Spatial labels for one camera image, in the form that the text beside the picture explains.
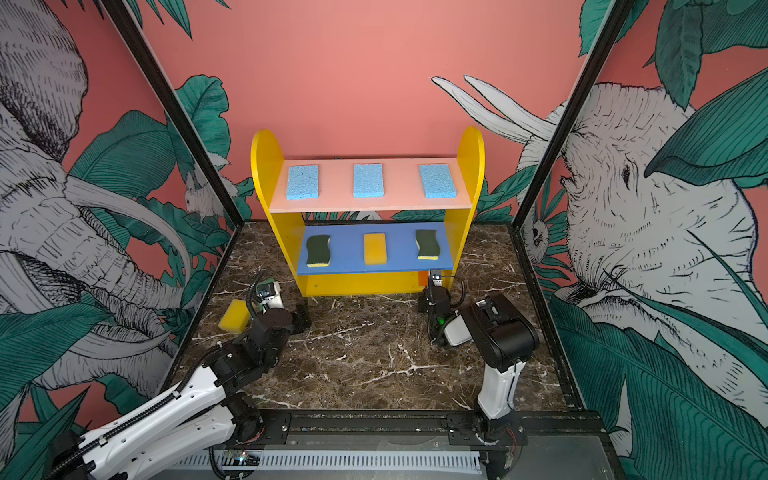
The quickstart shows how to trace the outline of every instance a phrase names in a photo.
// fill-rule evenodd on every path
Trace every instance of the blue sponge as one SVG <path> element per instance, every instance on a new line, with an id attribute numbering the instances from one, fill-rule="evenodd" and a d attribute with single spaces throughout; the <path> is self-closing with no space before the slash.
<path id="1" fill-rule="evenodd" d="M 384 196 L 384 170 L 381 164 L 355 165 L 355 198 Z"/>
<path id="2" fill-rule="evenodd" d="M 288 200 L 317 198 L 317 165 L 288 167 Z"/>
<path id="3" fill-rule="evenodd" d="M 427 198 L 456 198 L 451 170 L 447 164 L 419 165 L 424 196 Z"/>

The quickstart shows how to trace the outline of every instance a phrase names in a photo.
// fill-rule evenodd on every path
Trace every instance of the toy shelf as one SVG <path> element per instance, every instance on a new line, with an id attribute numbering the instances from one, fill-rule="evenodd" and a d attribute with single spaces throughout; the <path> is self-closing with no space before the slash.
<path id="1" fill-rule="evenodd" d="M 382 164 L 384 197 L 353 196 L 354 164 Z M 419 165 L 447 164 L 456 198 L 427 199 Z M 288 167 L 319 165 L 319 197 L 287 200 Z M 251 147 L 253 184 L 277 242 L 304 296 L 414 293 L 426 286 L 429 270 L 454 275 L 472 224 L 485 173 L 485 148 L 480 131 L 467 128 L 455 158 L 398 158 L 381 160 L 286 161 L 277 139 L 268 130 L 253 137 Z M 352 210 L 445 209 L 442 223 L 358 223 L 306 226 L 302 212 Z M 418 260 L 415 241 L 418 229 L 436 230 L 440 245 L 437 260 Z M 387 263 L 365 265 L 363 235 L 386 235 Z M 306 239 L 330 236 L 329 266 L 306 265 Z M 450 288 L 453 278 L 444 280 Z"/>
<path id="2" fill-rule="evenodd" d="M 437 230 L 440 257 L 437 260 L 419 260 L 416 245 L 418 229 Z M 366 233 L 386 235 L 387 262 L 366 265 L 362 237 Z M 329 266 L 307 266 L 306 239 L 312 235 L 330 235 L 331 263 Z M 363 223 L 358 225 L 312 225 L 304 230 L 299 275 L 328 275 L 331 273 L 423 272 L 432 269 L 451 270 L 453 259 L 448 247 L 445 227 L 439 222 L 427 223 Z"/>
<path id="3" fill-rule="evenodd" d="M 355 164 L 381 164 L 384 173 L 383 197 L 355 198 Z M 455 158 L 383 158 L 286 160 L 280 169 L 270 212 L 340 212 L 353 210 L 439 210 L 470 208 L 472 199 L 464 182 L 455 182 L 455 198 L 425 198 L 419 165 L 447 164 L 454 178 L 462 178 L 462 170 Z M 318 165 L 318 197 L 288 200 L 288 168 L 300 165 Z"/>

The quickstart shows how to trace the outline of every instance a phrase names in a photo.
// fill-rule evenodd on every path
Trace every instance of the marble surface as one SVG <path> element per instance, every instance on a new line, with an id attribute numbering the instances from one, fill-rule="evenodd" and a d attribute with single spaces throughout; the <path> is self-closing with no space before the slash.
<path id="1" fill-rule="evenodd" d="M 247 223 L 215 286 L 203 319 L 182 354 L 179 379 L 205 349 L 233 337 L 218 329 L 233 299 L 244 299 L 259 268 L 280 282 L 286 308 L 301 295 L 266 222 Z M 538 329 L 538 318 L 505 226 L 469 231 L 458 274 L 468 298 L 502 291 Z M 454 299 L 460 294 L 457 284 Z M 468 409 L 482 387 L 484 363 L 470 342 L 454 349 L 429 343 L 416 294 L 309 298 L 312 327 L 292 336 L 278 367 L 245 388 L 264 408 Z M 515 392 L 517 410 L 567 410 L 544 337 Z"/>

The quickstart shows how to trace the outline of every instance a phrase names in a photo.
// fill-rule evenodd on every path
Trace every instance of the pink shelf board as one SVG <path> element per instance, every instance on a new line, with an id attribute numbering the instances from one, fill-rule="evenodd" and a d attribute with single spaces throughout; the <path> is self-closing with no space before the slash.
<path id="1" fill-rule="evenodd" d="M 384 172 L 384 196 L 355 198 L 355 164 L 382 164 Z M 448 164 L 455 198 L 425 198 L 419 165 Z M 318 198 L 288 200 L 288 168 L 300 165 L 318 165 Z M 270 212 L 344 212 L 351 210 L 439 210 L 471 208 L 472 200 L 467 193 L 462 171 L 455 158 L 383 158 L 325 160 L 286 160 L 277 180 Z"/>

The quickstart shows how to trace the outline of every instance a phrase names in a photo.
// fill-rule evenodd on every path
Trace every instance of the blue shelf board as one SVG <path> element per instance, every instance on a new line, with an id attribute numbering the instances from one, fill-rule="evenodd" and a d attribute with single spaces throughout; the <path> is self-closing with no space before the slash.
<path id="1" fill-rule="evenodd" d="M 440 245 L 437 260 L 419 260 L 419 246 L 416 245 L 417 230 L 435 230 Z M 384 233 L 386 235 L 387 263 L 366 265 L 363 235 Z M 306 265 L 306 239 L 312 235 L 330 235 L 329 266 Z M 424 272 L 431 269 L 453 270 L 451 249 L 445 225 L 442 222 L 424 223 L 368 223 L 361 225 L 313 225 L 304 229 L 299 275 L 331 275 L 334 273 L 377 273 L 377 272 Z"/>

